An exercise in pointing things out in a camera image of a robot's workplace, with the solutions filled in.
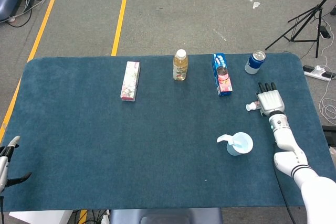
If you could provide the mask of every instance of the yellow floor line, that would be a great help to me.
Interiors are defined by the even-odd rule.
[[[122,0],[122,2],[121,2],[118,24],[117,24],[117,28],[116,28],[116,31],[115,31],[111,56],[116,56],[117,55],[118,44],[119,44],[119,39],[120,39],[120,34],[121,34],[122,21],[124,19],[124,13],[125,13],[125,8],[126,8],[126,1],[127,0]]]
[[[87,215],[88,215],[88,210],[81,210],[79,214],[78,224],[84,224],[86,222]]]
[[[44,15],[44,19],[42,21],[40,30],[38,31],[37,37],[35,39],[33,48],[32,48],[32,50],[30,52],[30,55],[28,57],[27,62],[31,61],[34,58],[34,56],[35,56],[38,44],[39,44],[39,42],[41,40],[44,28],[46,27],[46,24],[47,24],[47,21],[48,21],[51,9],[53,8],[54,2],[55,2],[55,0],[50,0],[50,3],[48,5],[47,11],[46,11],[46,14]],[[21,82],[21,78],[19,80],[19,83],[16,86],[14,95],[12,97],[12,100],[11,100],[10,104],[9,104],[8,110],[6,112],[5,118],[4,118],[4,120],[2,122],[2,125],[1,125],[1,128],[0,128],[0,143],[2,142],[2,140],[3,140],[4,136],[5,136],[5,132],[6,132],[9,120],[11,119],[11,116],[12,116],[13,108],[14,108],[14,105],[15,105],[16,97],[17,97],[17,93],[18,93],[18,90],[19,90],[19,87],[20,87],[20,82]]]

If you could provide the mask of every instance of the blue box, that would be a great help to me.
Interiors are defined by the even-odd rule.
[[[215,83],[217,86],[218,95],[221,97],[231,94],[233,89],[229,72],[227,70],[225,55],[223,53],[219,52],[213,54],[212,67],[214,70]]]

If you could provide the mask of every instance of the gray carpet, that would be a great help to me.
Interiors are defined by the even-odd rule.
[[[179,48],[191,54],[217,51],[236,54],[263,49],[289,27],[287,20],[321,0],[254,1],[260,2],[260,6],[253,10],[247,0],[128,0],[118,55],[167,55]],[[33,46],[46,4],[35,10],[31,21],[22,28],[0,26],[1,121]],[[120,4],[121,0],[56,0],[36,57],[110,54]],[[335,4],[335,0],[326,2],[324,14]],[[336,17],[327,15],[325,20],[336,31]],[[315,35],[316,22],[307,26],[301,38]],[[323,40],[320,48],[330,42]],[[291,51],[303,56],[310,45],[310,42],[292,44],[282,39],[269,51]],[[334,71],[335,49],[333,45],[324,52],[328,66]],[[303,65],[325,64],[324,57],[314,58],[314,50],[315,47],[302,59]],[[318,108],[326,82],[311,78],[307,81]],[[335,82],[330,83],[327,97],[336,98],[335,86]],[[320,119],[321,123],[330,125]],[[285,208],[228,208],[224,214],[227,223],[290,223]],[[304,209],[294,209],[294,216],[297,223],[306,222]]]

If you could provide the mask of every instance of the pink box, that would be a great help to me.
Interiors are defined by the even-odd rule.
[[[140,62],[128,61],[122,83],[120,98],[122,101],[135,101],[137,94],[138,79],[140,73]]]

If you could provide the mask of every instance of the can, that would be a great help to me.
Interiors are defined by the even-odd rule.
[[[245,71],[249,74],[255,74],[258,72],[261,64],[266,59],[266,54],[263,51],[255,51],[250,55],[245,65]]]

